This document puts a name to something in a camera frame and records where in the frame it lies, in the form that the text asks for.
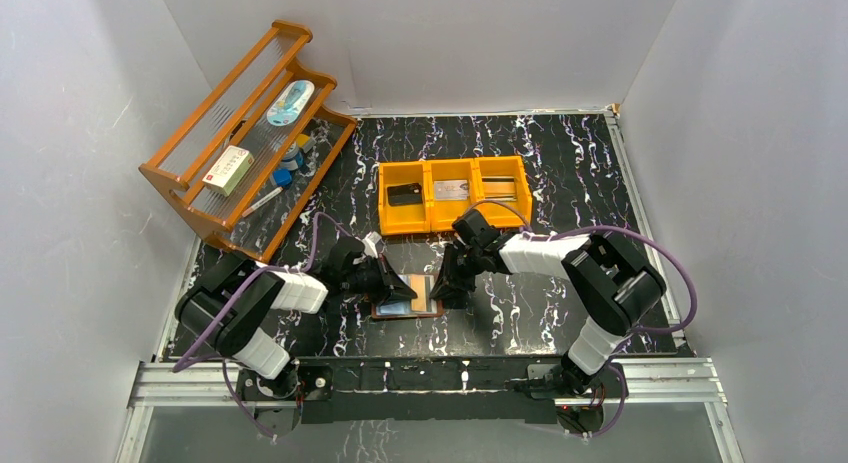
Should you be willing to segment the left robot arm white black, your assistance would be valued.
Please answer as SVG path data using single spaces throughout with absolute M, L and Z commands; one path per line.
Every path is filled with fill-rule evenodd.
M 380 305 L 422 296 L 378 252 L 372 237 L 341 236 L 322 258 L 303 268 L 260 263 L 241 252 L 223 257 L 197 278 L 179 299 L 174 315 L 195 337 L 174 366 L 183 371 L 200 362 L 207 346 L 214 356 L 234 360 L 260 376 L 275 399 L 294 394 L 299 383 L 289 352 L 262 324 L 271 311 L 316 314 L 337 295 L 358 295 Z

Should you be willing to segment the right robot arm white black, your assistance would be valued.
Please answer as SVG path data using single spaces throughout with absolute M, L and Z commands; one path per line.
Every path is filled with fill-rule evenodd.
M 658 270 L 628 242 L 618 227 L 543 236 L 499 229 L 471 210 L 453 224 L 431 291 L 441 301 L 475 290 L 482 273 L 539 274 L 568 280 L 587 320 L 561 360 L 565 388 L 590 396 L 603 382 L 602 369 L 667 290 Z

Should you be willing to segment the orange leather card holder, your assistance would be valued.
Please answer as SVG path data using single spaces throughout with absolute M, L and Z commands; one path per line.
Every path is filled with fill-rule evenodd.
M 417 295 L 416 298 L 399 295 L 397 292 L 380 304 L 372 306 L 372 318 L 375 320 L 397 320 L 436 318 L 444 313 L 441 301 L 430 296 L 435 283 L 433 275 L 404 274 L 400 280 Z

